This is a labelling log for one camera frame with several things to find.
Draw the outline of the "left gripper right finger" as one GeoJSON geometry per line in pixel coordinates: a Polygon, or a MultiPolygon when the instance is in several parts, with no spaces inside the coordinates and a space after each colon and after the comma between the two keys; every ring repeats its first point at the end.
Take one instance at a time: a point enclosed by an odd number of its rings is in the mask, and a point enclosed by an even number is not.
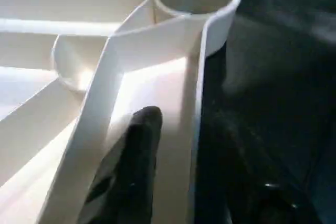
{"type": "Polygon", "coordinates": [[[204,116],[197,160],[198,223],[320,223],[294,176],[233,115],[204,116]]]}

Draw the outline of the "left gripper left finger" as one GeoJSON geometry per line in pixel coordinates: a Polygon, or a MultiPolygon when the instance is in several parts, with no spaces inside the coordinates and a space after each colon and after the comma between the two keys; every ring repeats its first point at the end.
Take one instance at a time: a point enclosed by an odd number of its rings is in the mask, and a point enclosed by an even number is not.
{"type": "Polygon", "coordinates": [[[78,223],[151,223],[162,124],[157,106],[143,107],[132,115],[102,159],[78,223]]]}

